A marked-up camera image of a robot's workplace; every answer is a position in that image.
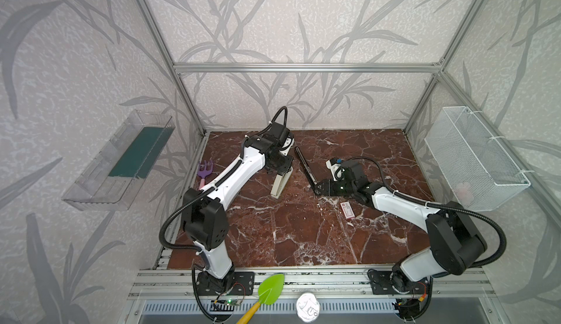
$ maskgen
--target purple garden fork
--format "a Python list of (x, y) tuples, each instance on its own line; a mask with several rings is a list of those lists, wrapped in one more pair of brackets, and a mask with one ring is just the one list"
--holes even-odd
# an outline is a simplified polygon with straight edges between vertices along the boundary
[(201, 177), (199, 190), (205, 186), (205, 178), (212, 173), (212, 169), (214, 168), (214, 162), (212, 161), (212, 159), (209, 162), (207, 162), (207, 160), (205, 160), (204, 162), (204, 164), (201, 162), (201, 164), (199, 165), (199, 172), (197, 173), (197, 175)]

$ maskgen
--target brown marble floor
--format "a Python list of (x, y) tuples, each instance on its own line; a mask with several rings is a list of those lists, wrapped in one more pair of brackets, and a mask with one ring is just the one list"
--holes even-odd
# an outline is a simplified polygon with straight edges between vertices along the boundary
[[(431, 200), (430, 190), (403, 132), (390, 130), (293, 131), (295, 146), (309, 161), (318, 180), (330, 177), (325, 161), (369, 156), (378, 160), (392, 187)], [(203, 159), (212, 158), (214, 179), (239, 153), (245, 133), (210, 134)], [(344, 198), (315, 197), (300, 162), (280, 199), (271, 197), (275, 173), (256, 173), (234, 199), (227, 215), (230, 230), (228, 254), (237, 267), (294, 266), (303, 264), (392, 264), (429, 245), (424, 231), (396, 216), (351, 203), (356, 216), (346, 220), (340, 208)], [(370, 181), (380, 181), (373, 164), (365, 162)], [(177, 243), (191, 243), (179, 232)], [(190, 250), (174, 250), (169, 269), (187, 269), (193, 259)]]

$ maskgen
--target black mounting plate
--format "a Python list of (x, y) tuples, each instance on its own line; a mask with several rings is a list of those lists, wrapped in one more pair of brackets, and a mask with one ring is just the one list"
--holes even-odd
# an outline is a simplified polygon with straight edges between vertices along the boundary
[[(392, 286), (392, 280), (390, 275), (392, 274), (391, 271), (376, 271), (378, 278), (375, 281), (370, 281), (370, 287), (372, 288), (372, 293), (374, 295), (396, 295), (401, 294), (397, 292)], [(410, 282), (410, 285), (407, 287), (407, 295), (415, 293), (416, 295), (422, 295), (425, 292), (425, 287), (420, 283), (413, 283)]]
[[(253, 294), (253, 285), (255, 283), (255, 273), (254, 272), (234, 272), (234, 279), (232, 283), (240, 283), (245, 287), (246, 296)], [(200, 272), (197, 276), (197, 293), (199, 296), (214, 296), (215, 293), (210, 289), (209, 286), (209, 274), (207, 272)], [(243, 295), (243, 289), (241, 286), (234, 286), (227, 295)]]

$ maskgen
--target green toy trowel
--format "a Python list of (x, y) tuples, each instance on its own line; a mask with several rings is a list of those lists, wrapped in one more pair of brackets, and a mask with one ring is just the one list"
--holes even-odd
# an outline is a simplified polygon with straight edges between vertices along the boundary
[(249, 311), (238, 320), (237, 324), (247, 324), (247, 322), (257, 312), (262, 303), (273, 304), (277, 301), (284, 286), (284, 274), (271, 275), (265, 279), (259, 286), (259, 301), (253, 305)]

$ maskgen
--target wall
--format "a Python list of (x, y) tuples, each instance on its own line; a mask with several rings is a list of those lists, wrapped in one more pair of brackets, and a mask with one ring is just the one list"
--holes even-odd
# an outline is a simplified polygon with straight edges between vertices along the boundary
[[(0, 322), (115, 322), (200, 137), (132, 0), (0, 6)], [(133, 109), (177, 128), (131, 208), (62, 202)]]
[[(447, 69), (557, 197), (561, 196), (560, 45), (561, 0), (489, 0)], [(454, 103), (439, 103), (442, 93), (435, 91), (425, 112), (428, 106), (438, 113)], [(430, 128), (430, 121), (420, 120), (415, 127), (410, 139), (419, 142), (426, 134), (419, 129)], [(425, 150), (421, 145), (416, 155), (431, 177), (431, 187), (444, 192), (435, 196), (446, 201), (449, 187)], [(528, 192), (487, 215), (508, 237), (505, 255), (485, 271), (510, 321), (558, 322), (559, 229)], [(487, 227), (484, 232), (492, 248), (496, 236)]]
[[(471, 0), (149, 2), (175, 62), (433, 63)], [(291, 128), (402, 128), (428, 79), (357, 77), (203, 73), (184, 82), (209, 128), (261, 128), (282, 105)]]

